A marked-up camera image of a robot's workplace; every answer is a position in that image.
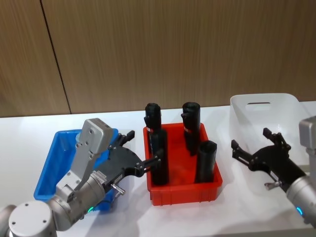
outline blue plastic bin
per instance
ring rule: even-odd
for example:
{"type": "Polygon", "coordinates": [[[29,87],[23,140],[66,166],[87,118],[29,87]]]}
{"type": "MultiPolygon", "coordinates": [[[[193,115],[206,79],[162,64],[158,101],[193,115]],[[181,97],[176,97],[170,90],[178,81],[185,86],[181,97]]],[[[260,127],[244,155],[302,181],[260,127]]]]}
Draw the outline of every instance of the blue plastic bin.
{"type": "MultiPolygon", "coordinates": [[[[55,195],[57,183],[70,170],[74,160],[76,153],[76,136],[80,132],[81,129],[56,132],[34,192],[34,198],[36,200],[48,201],[55,195]]],[[[114,141],[117,135],[118,130],[114,129],[111,142],[114,141]]],[[[94,168],[106,161],[108,156],[109,151],[103,152],[101,157],[96,160],[94,168]]],[[[106,194],[103,202],[97,205],[93,210],[109,211],[113,199],[114,191],[110,190],[106,194]]]]}

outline black cylinder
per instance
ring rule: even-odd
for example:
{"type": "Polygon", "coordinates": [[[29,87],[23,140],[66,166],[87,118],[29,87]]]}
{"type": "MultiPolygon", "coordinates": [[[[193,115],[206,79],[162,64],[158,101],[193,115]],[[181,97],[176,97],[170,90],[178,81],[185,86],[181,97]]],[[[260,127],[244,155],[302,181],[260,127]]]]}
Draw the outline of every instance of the black cylinder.
{"type": "Polygon", "coordinates": [[[186,147],[190,151],[190,155],[194,156],[200,144],[200,105],[195,102],[187,102],[182,106],[182,109],[181,117],[186,147]]]}
{"type": "Polygon", "coordinates": [[[217,144],[205,141],[197,150],[196,183],[213,182],[217,144]]]}
{"type": "Polygon", "coordinates": [[[160,149],[163,150],[161,163],[156,168],[151,168],[152,181],[155,185],[165,185],[169,183],[168,168],[168,141],[167,132],[163,129],[155,130],[151,134],[152,154],[155,155],[160,149]]]}
{"type": "Polygon", "coordinates": [[[161,111],[160,106],[155,103],[149,103],[145,107],[146,116],[144,117],[148,130],[161,129],[161,111]]]}

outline wooden wall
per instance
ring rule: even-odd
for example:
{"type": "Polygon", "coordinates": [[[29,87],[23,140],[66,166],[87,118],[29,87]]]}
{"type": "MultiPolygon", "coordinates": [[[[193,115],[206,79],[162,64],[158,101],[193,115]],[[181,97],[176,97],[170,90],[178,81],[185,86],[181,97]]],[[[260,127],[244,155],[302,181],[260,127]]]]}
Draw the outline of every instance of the wooden wall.
{"type": "Polygon", "coordinates": [[[0,0],[0,117],[67,114],[39,0],[0,0]]]}
{"type": "MultiPolygon", "coordinates": [[[[38,1],[27,2],[36,10],[32,16],[22,12],[24,18],[41,20],[17,31],[32,44],[33,34],[48,35],[38,1]]],[[[42,0],[42,5],[73,113],[142,110],[148,102],[163,108],[180,108],[186,101],[227,105],[231,96],[245,93],[286,92],[316,100],[315,0],[42,0]]],[[[17,18],[8,10],[3,14],[17,18]]],[[[33,71],[37,79],[10,83],[36,86],[39,94],[15,101],[6,89],[5,96],[14,105],[28,100],[40,108],[44,102],[36,98],[43,95],[49,106],[42,114],[66,113],[49,41],[31,46],[29,54],[41,54],[40,71],[27,67],[26,74],[33,71]]],[[[24,52],[17,58],[26,60],[24,52]]],[[[17,72],[12,64],[6,67],[17,72]]]]}

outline red plastic bin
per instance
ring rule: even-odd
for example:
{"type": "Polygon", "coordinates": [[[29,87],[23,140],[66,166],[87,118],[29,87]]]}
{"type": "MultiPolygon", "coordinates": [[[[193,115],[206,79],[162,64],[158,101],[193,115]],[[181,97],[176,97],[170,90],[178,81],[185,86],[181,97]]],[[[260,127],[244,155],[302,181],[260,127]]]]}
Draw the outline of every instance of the red plastic bin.
{"type": "MultiPolygon", "coordinates": [[[[147,188],[154,206],[187,202],[212,201],[223,180],[217,164],[214,167],[214,181],[195,184],[197,156],[190,156],[186,149],[183,123],[163,124],[168,136],[169,184],[157,186],[147,173],[147,188]]],[[[152,158],[148,144],[147,129],[144,127],[145,157],[152,158]]],[[[208,140],[204,125],[200,127],[201,140],[208,140]]]]}

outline table surface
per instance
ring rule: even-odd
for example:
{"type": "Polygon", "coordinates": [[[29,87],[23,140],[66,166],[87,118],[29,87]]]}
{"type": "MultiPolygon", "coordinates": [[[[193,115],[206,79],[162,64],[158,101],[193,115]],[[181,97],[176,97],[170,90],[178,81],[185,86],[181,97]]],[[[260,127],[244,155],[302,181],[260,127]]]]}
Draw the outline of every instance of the table surface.
{"type": "MultiPolygon", "coordinates": [[[[312,116],[316,102],[302,102],[312,116]]],[[[152,206],[146,176],[127,177],[120,186],[127,193],[118,199],[110,213],[91,212],[59,237],[147,237],[219,236],[287,230],[285,236],[299,231],[311,234],[311,226],[287,200],[281,189],[267,191],[270,178],[251,172],[232,159],[229,136],[229,106],[201,108],[210,140],[218,144],[217,163],[223,186],[215,201],[152,206]]],[[[162,123],[182,122],[182,110],[162,110],[162,123]]],[[[145,158],[142,129],[144,111],[0,118],[0,207],[33,200],[55,132],[80,129],[85,119],[100,118],[123,134],[135,130],[127,147],[145,158]]]]}

